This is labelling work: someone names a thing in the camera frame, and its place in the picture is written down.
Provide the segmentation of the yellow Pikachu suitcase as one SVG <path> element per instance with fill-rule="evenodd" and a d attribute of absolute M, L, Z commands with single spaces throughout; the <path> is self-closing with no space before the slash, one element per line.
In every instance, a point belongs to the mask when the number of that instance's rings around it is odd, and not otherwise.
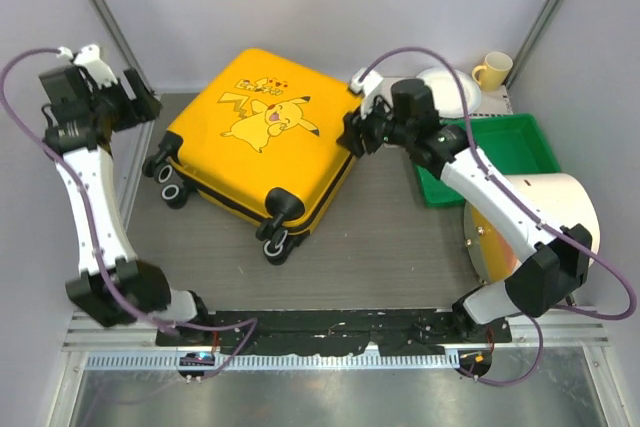
<path fill-rule="evenodd" d="M 353 166 L 338 138 L 358 105 L 346 83 L 249 48 L 170 123 L 142 173 L 170 208 L 198 193 L 254 224 L 264 257 L 280 265 Z"/>

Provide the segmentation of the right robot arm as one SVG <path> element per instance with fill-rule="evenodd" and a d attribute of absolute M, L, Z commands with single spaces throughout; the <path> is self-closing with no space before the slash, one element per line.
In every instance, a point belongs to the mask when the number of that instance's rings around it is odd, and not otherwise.
<path fill-rule="evenodd" d="M 488 324 L 507 316 L 538 318 L 587 279 L 592 236 L 582 225 L 566 227 L 543 217 L 469 139 L 469 130 L 441 122 L 431 89 L 418 78 L 392 84 L 381 93 L 376 72 L 356 75 L 349 90 L 359 106 L 343 118 L 339 145 L 356 157 L 382 145 L 405 149 L 410 159 L 457 191 L 511 247 L 520 265 L 505 279 L 478 287 L 452 306 L 457 338 L 472 342 Z"/>

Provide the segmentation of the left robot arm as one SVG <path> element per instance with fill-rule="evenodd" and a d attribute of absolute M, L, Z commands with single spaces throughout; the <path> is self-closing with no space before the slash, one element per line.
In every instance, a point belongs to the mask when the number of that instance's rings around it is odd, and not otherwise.
<path fill-rule="evenodd" d="M 124 75 L 132 96 L 119 79 L 101 85 L 82 66 L 39 76 L 49 99 L 43 141 L 66 186 L 78 238 L 78 276 L 66 283 L 66 293 L 103 327 L 147 317 L 157 328 L 177 329 L 187 343 L 200 346 L 213 332 L 202 300 L 171 288 L 159 267 L 138 258 L 120 215 L 111 136 L 155 120 L 162 109 L 135 69 Z"/>

